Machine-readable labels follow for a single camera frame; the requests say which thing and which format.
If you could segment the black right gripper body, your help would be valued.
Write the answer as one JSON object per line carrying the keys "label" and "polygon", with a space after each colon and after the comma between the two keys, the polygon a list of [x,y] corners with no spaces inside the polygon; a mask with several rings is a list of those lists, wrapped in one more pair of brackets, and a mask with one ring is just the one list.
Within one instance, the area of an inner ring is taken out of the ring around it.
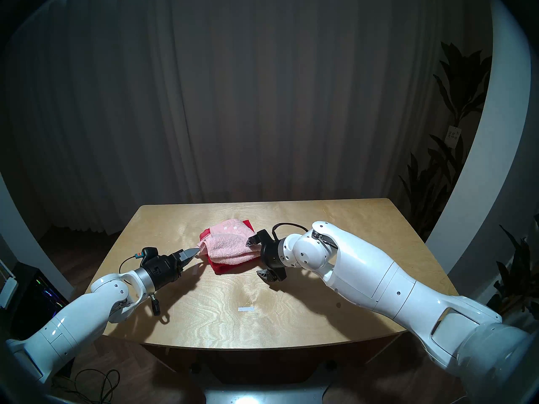
{"label": "black right gripper body", "polygon": [[285,239],[274,240],[271,237],[271,243],[261,246],[260,259],[265,266],[265,269],[275,270],[279,275],[279,280],[285,280],[286,274],[286,259],[284,258],[284,242]]}

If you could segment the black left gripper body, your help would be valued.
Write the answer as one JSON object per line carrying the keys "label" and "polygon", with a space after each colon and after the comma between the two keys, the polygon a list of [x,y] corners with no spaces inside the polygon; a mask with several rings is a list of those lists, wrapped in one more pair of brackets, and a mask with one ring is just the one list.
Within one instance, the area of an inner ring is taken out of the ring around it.
{"label": "black left gripper body", "polygon": [[170,255],[154,255],[142,259],[141,267],[149,275],[154,290],[160,290],[165,285],[181,277],[183,253]]}

